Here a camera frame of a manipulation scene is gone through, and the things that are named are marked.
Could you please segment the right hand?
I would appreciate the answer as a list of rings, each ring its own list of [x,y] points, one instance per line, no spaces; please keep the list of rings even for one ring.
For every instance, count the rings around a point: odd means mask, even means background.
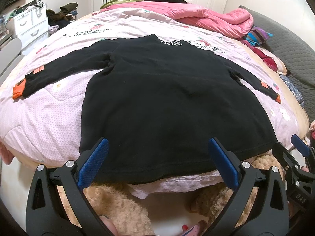
[[[310,132],[312,139],[315,139],[315,120],[310,124]]]

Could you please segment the left hand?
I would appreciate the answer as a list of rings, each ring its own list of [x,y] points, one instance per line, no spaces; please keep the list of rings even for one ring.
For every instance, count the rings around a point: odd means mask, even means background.
[[[107,226],[107,228],[115,235],[118,236],[119,233],[115,227],[115,225],[112,223],[112,221],[105,215],[100,215],[99,218],[103,221],[103,223]]]

